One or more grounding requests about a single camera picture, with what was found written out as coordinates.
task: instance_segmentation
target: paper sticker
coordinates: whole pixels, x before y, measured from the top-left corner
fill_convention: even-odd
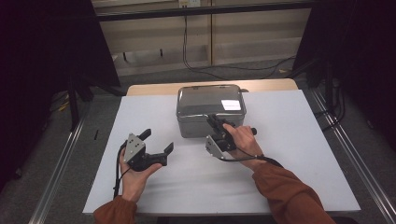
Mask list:
[[[222,100],[221,103],[223,104],[224,110],[241,110],[241,105],[239,104],[239,101]]]

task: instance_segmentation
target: box lid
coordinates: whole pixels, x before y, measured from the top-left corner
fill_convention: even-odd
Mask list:
[[[192,86],[178,91],[178,121],[206,121],[208,114],[243,119],[246,109],[240,88],[237,85]]]

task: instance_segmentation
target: table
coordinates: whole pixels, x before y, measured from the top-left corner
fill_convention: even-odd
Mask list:
[[[303,93],[296,90],[292,80],[232,83],[251,91],[244,93],[247,107],[245,123],[258,129],[256,139],[267,156],[276,158],[311,186],[326,211],[360,210]],[[138,214],[169,217],[270,213],[248,168],[210,157],[205,151],[205,139],[180,136],[175,93],[181,86],[190,84],[130,88],[128,95],[134,96],[122,98],[83,213],[89,214],[111,200],[114,158],[120,143],[128,132],[139,134],[147,128],[152,129],[152,136],[145,140],[148,153],[159,153],[170,142],[175,143],[175,149],[168,157],[168,166],[148,180],[139,201]],[[144,94],[137,95],[135,90]]]

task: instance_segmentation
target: brown sleeve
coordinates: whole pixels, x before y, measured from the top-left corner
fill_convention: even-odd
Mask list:
[[[315,191],[294,173],[267,162],[255,170],[253,179],[277,223],[334,223]]]
[[[123,200],[117,196],[113,201],[105,203],[93,212],[96,224],[134,224],[134,214],[136,213],[136,203]]]

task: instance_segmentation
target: person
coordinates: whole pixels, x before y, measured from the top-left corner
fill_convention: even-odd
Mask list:
[[[224,128],[232,135],[236,146],[240,149],[230,151],[231,156],[238,159],[246,157],[246,153],[263,154],[249,126],[234,128],[224,124]],[[122,173],[129,168],[122,162],[123,155],[124,150],[120,156]],[[241,163],[253,171],[252,177],[256,187],[260,194],[267,198],[277,223],[334,223],[324,211],[315,191],[291,171],[261,160],[241,161]],[[136,203],[143,193],[146,182],[149,176],[161,167],[160,164],[153,164],[143,172],[128,171],[122,178],[122,195],[94,211],[95,223],[134,223]]]

